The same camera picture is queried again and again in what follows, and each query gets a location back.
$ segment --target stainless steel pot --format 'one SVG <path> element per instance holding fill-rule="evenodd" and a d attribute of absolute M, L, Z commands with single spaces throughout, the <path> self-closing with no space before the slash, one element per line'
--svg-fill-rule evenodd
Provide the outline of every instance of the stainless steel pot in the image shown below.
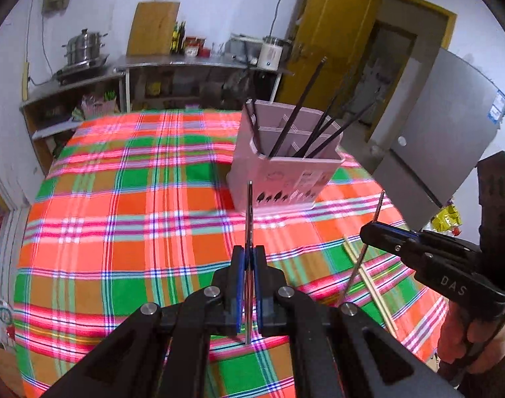
<path fill-rule="evenodd" d="M 101 47 L 105 46 L 101 43 L 101 38 L 107 34 L 89 33 L 87 29 L 84 29 L 78 36 L 72 37 L 66 45 L 63 45 L 66 48 L 65 57 L 68 65 L 73 66 L 98 58 Z"/>

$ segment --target finger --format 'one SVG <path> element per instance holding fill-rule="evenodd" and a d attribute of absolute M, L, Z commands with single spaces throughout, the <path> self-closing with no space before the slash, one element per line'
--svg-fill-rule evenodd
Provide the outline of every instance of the finger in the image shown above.
<path fill-rule="evenodd" d="M 437 346 L 439 358 L 448 364 L 452 364 L 455 359 L 460 359 L 466 354 L 464 343 L 450 343 L 446 336 L 440 336 Z"/>
<path fill-rule="evenodd" d="M 459 310 L 452 307 L 452 305 L 450 305 L 450 310 L 442 325 L 441 335 L 446 337 L 448 345 L 456 345 L 464 340 L 464 326 Z"/>
<path fill-rule="evenodd" d="M 463 343 L 464 328 L 458 310 L 450 307 L 440 331 L 437 353 L 439 358 L 448 364 L 453 363 L 466 353 Z"/>

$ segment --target yellow door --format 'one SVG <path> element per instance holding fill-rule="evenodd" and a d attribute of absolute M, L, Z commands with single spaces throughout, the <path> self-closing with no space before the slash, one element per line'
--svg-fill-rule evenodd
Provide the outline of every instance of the yellow door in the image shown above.
<path fill-rule="evenodd" d="M 344 76 L 357 69 L 381 0 L 308 0 L 277 101 L 296 104 L 319 61 L 327 63 L 304 103 L 325 110 Z"/>

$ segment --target shelf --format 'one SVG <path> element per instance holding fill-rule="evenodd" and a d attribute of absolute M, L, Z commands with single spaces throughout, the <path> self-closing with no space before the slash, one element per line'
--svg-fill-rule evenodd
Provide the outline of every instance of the shelf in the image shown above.
<path fill-rule="evenodd" d="M 99 82 L 110 81 L 111 79 L 119 79 L 123 76 L 124 74 L 120 71 L 115 71 L 114 67 L 105 66 L 103 68 L 102 75 L 95 76 L 93 78 L 82 79 L 81 81 L 73 82 L 71 84 L 60 85 L 58 81 L 52 79 L 46 84 L 36 87 L 33 91 L 31 91 L 28 100 L 21 103 L 20 109 L 22 111 L 24 107 L 29 106 L 32 103 L 63 93 L 65 91 L 74 90 L 87 85 L 97 84 Z"/>
<path fill-rule="evenodd" d="M 166 96 L 166 97 L 145 97 L 142 101 L 147 102 L 148 100 L 160 100 L 161 102 L 172 102 L 176 100 L 177 102 L 184 102 L 188 100 L 199 100 L 200 97 L 198 95 L 190 95 L 190 96 Z"/>
<path fill-rule="evenodd" d="M 142 57 L 127 57 L 122 55 L 115 63 L 117 70 L 128 70 L 140 67 L 167 67 L 167 66 L 185 66 L 185 67 L 220 67 L 227 69 L 245 70 L 247 65 L 243 62 L 233 60 L 228 55 L 213 56 L 208 58 L 186 57 L 185 55 L 145 55 Z M 252 70 L 266 71 L 283 75 L 293 75 L 285 67 L 278 70 L 260 69 L 256 66 Z"/>
<path fill-rule="evenodd" d="M 60 122 L 58 124 L 54 124 L 53 126 L 37 130 L 31 139 L 33 139 L 33 141 L 38 141 L 39 139 L 44 139 L 45 137 L 52 136 L 66 130 L 75 130 L 83 123 L 84 121 L 72 121 L 69 119 L 68 121 Z"/>

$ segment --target white canister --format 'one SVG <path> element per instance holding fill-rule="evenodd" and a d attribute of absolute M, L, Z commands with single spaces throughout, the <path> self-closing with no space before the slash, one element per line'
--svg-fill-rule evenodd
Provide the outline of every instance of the white canister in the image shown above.
<path fill-rule="evenodd" d="M 266 42 L 261 46 L 258 67 L 264 70 L 278 70 L 282 57 L 282 40 L 275 37 L 266 37 Z"/>
<path fill-rule="evenodd" d="M 15 347 L 15 327 L 13 325 L 13 308 L 0 297 L 0 343 L 4 349 Z"/>

